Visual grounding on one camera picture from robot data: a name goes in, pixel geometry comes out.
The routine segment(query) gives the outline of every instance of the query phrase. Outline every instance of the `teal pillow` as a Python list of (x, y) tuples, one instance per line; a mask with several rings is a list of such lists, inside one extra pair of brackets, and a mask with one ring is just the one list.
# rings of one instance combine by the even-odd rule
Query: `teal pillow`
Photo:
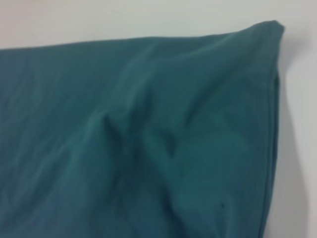
[(0, 237), (261, 238), (282, 32), (0, 51)]

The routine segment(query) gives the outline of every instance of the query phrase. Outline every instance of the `teal fabric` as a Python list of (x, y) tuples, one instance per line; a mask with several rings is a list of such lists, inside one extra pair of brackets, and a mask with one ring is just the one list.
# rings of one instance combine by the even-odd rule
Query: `teal fabric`
[(282, 33), (0, 51), (0, 237), (261, 238)]

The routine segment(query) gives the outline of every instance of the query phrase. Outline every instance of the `white wall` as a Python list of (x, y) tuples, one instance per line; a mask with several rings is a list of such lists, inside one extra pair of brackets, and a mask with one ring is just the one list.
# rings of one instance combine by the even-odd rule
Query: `white wall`
[(316, 0), (0, 0), (0, 48), (286, 26), (280, 140), (267, 238), (317, 238)]

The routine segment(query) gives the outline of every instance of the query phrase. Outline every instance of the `pillowcase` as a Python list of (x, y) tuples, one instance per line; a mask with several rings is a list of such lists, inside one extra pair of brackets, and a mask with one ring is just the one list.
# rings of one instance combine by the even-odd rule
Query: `pillowcase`
[(261, 238), (282, 32), (0, 51), (0, 237)]

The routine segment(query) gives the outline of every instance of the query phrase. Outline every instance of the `white background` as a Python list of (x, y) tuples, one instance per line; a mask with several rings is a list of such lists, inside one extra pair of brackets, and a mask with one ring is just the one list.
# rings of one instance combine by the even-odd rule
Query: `white background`
[(0, 48), (225, 33), (277, 19), (279, 158), (267, 238), (317, 238), (316, 0), (0, 0)]

